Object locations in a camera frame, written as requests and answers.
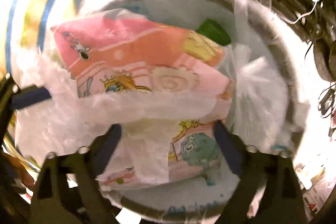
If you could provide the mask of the pink cartoon plastic bag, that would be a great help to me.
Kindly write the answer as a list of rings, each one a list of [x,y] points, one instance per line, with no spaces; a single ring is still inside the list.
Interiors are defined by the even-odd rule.
[[[206,174],[219,165],[210,133],[225,120],[234,82],[217,70],[225,52],[200,31],[152,22],[115,9],[52,27],[65,65],[80,97],[96,93],[198,92],[216,105],[201,119],[184,119],[164,150],[170,181]]]

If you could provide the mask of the clear bubble wrap sheet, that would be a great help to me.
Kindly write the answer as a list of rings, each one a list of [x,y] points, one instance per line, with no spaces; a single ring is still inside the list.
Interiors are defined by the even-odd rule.
[[[74,153],[111,125],[120,124],[120,143],[97,178],[105,194],[159,210],[182,211],[200,211],[230,198],[239,179],[220,149],[219,165],[204,175],[170,181],[164,162],[164,150],[179,122],[210,114],[217,102],[214,97],[199,98],[198,92],[101,92],[80,97],[69,71],[49,55],[22,49],[17,67],[22,86],[44,85],[52,95],[17,112],[15,144],[28,159],[42,164],[50,152]],[[228,47],[217,70],[234,82],[228,115],[221,121],[246,144],[270,151],[280,140],[288,109],[283,77],[266,57],[254,57],[245,45]],[[210,127],[213,139],[215,121]]]

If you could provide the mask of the clear plastic water bottle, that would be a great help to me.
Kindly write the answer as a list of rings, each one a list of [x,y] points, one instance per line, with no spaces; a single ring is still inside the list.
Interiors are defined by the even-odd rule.
[[[220,46],[227,46],[231,44],[231,38],[225,29],[218,22],[212,19],[204,20],[196,29],[196,32]]]

